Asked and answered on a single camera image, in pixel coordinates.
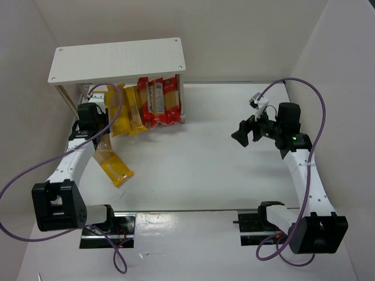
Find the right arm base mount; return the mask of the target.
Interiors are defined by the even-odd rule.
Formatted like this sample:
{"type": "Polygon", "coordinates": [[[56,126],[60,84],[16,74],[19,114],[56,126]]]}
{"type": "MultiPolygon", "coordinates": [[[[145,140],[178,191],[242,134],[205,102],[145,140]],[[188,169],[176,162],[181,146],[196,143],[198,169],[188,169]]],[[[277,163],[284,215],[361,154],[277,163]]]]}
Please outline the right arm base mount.
{"type": "Polygon", "coordinates": [[[240,232],[241,246],[258,246],[266,237],[281,232],[275,225],[262,222],[256,210],[240,210],[233,221],[240,232]]]}

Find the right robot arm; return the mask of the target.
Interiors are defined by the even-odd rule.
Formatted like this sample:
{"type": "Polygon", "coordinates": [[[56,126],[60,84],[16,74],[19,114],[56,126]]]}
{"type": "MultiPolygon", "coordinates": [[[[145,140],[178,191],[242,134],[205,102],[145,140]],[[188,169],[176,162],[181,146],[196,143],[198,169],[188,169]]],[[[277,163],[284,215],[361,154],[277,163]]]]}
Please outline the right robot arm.
{"type": "Polygon", "coordinates": [[[258,207],[260,224],[279,229],[289,238],[294,254],[332,254],[340,246],[348,229],[346,217],[337,215],[330,203],[316,168],[312,142],[301,133],[301,109],[298,104],[279,104],[275,120],[266,112],[268,103],[251,101],[255,114],[241,121],[232,134],[243,147],[248,146],[248,134],[253,142],[268,138],[275,142],[286,164],[300,203],[301,215],[288,210],[279,201],[263,201],[258,207]]]}

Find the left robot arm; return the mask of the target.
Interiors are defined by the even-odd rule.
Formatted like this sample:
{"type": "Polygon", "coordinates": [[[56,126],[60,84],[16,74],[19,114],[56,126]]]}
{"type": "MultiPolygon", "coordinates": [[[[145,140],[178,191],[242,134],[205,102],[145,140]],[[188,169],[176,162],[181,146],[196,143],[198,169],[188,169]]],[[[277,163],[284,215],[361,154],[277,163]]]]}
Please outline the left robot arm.
{"type": "Polygon", "coordinates": [[[108,117],[92,102],[80,104],[78,115],[69,136],[67,155],[45,182],[32,188],[36,222],[43,232],[83,229],[91,225],[108,232],[114,227],[112,207],[86,205],[79,192],[84,169],[100,143],[97,134],[108,125],[108,117]]]}

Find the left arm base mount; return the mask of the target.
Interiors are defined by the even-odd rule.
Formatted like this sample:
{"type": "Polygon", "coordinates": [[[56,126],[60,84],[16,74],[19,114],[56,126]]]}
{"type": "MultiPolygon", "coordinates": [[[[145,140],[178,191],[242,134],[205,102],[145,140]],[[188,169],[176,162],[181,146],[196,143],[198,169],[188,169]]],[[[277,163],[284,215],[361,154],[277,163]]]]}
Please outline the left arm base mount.
{"type": "MultiPolygon", "coordinates": [[[[104,231],[111,242],[121,248],[134,247],[136,213],[115,213],[114,225],[104,231]]],[[[106,249],[112,248],[105,236],[92,227],[82,230],[80,238],[80,249],[106,249]]]]}

